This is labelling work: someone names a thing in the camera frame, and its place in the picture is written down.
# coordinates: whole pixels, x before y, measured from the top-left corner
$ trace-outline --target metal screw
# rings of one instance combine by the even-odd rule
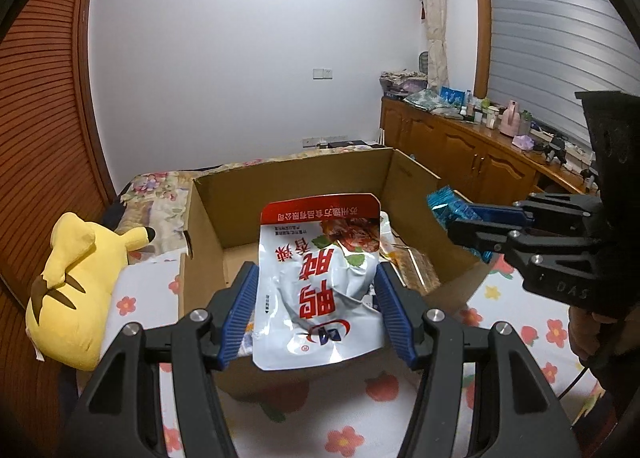
[[[209,316],[209,312],[206,310],[194,310],[189,314],[189,319],[191,319],[195,323],[199,323],[204,321]]]
[[[128,323],[123,326],[122,333],[127,337],[132,337],[140,331],[140,328],[142,327],[138,323]]]
[[[497,323],[495,325],[495,330],[500,335],[511,335],[511,332],[513,332],[513,328],[511,327],[511,325],[504,321],[500,321],[499,323]]]
[[[438,310],[437,308],[434,308],[433,310],[429,310],[427,312],[427,319],[429,319],[429,321],[433,321],[434,323],[439,323],[444,319],[444,317],[444,312],[442,310]]]

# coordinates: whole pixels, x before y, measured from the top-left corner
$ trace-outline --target pikachu plush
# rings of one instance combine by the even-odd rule
[[[100,359],[111,293],[127,252],[155,237],[137,227],[118,235],[65,213],[51,233],[52,252],[42,275],[31,286],[27,330],[43,355],[83,371]]]

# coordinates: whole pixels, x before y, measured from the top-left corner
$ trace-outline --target bed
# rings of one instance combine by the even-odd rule
[[[306,152],[294,156],[316,156]],[[260,164],[257,160],[248,164]],[[177,320],[179,256],[186,250],[182,216],[193,178],[208,172],[237,167],[231,164],[204,171],[162,172],[134,178],[107,212],[105,223],[116,232],[151,226],[156,238],[143,250],[130,253],[129,279],[119,280],[114,291],[104,349],[125,322],[145,327]],[[490,327],[508,320],[529,345],[553,390],[561,393],[580,372],[578,359],[567,339],[567,307],[532,296],[522,289],[522,277],[500,257],[485,282],[458,313],[462,322]],[[171,365],[161,366],[161,400],[164,435],[171,457],[184,456],[175,415]],[[86,378],[80,377],[79,384]],[[277,388],[239,402],[220,392],[234,444],[242,458],[357,456],[395,457],[415,402],[420,376],[407,370],[395,354],[385,349],[364,362],[311,382]],[[474,368],[464,372],[463,394],[454,457],[466,456],[473,408]],[[572,420],[580,416],[582,444],[587,448],[594,435],[610,424],[610,410],[603,408],[604,392],[587,373],[563,399]],[[594,422],[598,430],[584,425],[591,411],[601,411]]]

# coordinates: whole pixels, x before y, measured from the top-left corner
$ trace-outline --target white wall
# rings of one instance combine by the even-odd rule
[[[447,0],[449,85],[474,89],[478,56],[478,0]]]
[[[117,189],[134,175],[373,139],[386,69],[417,69],[418,0],[91,0],[90,75]],[[315,67],[333,80],[312,80]]]

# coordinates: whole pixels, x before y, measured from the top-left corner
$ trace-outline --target window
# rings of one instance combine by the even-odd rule
[[[490,1],[484,69],[488,64],[491,100],[518,101],[539,121],[588,144],[576,92],[640,95],[640,50],[609,0]]]

